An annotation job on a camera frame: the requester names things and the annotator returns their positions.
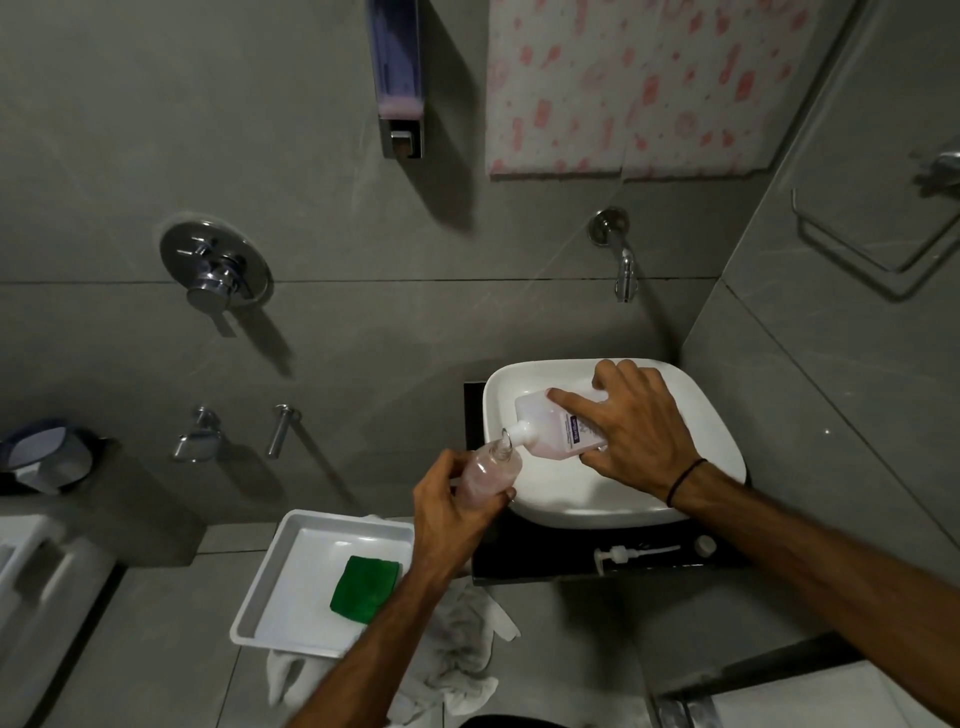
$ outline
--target green sponge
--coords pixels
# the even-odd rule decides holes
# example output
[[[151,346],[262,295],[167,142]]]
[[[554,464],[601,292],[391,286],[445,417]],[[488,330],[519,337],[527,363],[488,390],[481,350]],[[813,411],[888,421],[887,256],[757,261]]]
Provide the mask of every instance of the green sponge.
[[[342,617],[370,624],[394,590],[400,564],[396,561],[350,556],[344,575],[330,599],[330,609]]]

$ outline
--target white bottle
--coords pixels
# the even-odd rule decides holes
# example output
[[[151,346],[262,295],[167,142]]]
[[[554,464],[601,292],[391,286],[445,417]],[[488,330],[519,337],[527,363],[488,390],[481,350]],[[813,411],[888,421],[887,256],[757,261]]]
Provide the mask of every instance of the white bottle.
[[[504,434],[478,449],[460,476],[457,500],[468,508],[475,508],[514,484],[523,467],[520,453],[514,450],[510,438]]]
[[[608,396],[592,387],[575,393],[592,401],[604,401]],[[537,457],[564,460],[607,444],[596,425],[554,404],[546,398],[546,390],[517,397],[516,418],[519,422],[505,428],[511,443],[515,448],[525,446]]]

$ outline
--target wall-mounted soap dispenser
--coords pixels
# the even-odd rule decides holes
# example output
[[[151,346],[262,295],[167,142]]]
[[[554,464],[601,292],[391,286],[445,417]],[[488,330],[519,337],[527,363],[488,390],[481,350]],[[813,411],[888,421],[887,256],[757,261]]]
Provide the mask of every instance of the wall-mounted soap dispenser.
[[[367,0],[380,144],[387,159],[423,157],[418,0]]]

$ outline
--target white bottle cap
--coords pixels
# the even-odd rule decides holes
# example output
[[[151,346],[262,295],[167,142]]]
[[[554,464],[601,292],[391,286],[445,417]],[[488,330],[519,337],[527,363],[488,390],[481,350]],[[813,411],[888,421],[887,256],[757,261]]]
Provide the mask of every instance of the white bottle cap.
[[[510,442],[515,448],[519,448],[521,445],[533,445],[540,438],[537,431],[526,420],[508,425],[503,428],[503,431],[507,433],[507,437],[510,438]]]

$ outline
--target pink liquid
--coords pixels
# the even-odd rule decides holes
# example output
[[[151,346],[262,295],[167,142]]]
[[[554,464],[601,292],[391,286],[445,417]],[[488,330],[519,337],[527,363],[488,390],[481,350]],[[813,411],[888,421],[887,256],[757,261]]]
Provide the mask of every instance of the pink liquid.
[[[475,508],[514,484],[523,461],[509,440],[494,440],[473,454],[460,476],[457,501]]]

